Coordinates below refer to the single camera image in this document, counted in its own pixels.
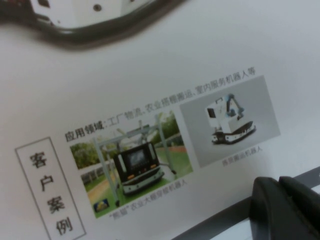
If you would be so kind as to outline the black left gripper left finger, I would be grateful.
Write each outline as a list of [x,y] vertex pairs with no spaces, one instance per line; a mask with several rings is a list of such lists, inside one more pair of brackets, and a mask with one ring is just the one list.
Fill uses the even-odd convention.
[[250,203],[250,227],[254,240],[307,240],[306,218],[278,181],[254,180]]

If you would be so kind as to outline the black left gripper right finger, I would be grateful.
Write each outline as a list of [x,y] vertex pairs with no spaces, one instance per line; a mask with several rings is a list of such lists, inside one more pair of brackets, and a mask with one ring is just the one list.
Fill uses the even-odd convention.
[[307,227],[308,236],[302,240],[310,240],[313,235],[320,239],[320,195],[293,177],[281,176],[280,185],[289,196],[295,207],[297,215]]

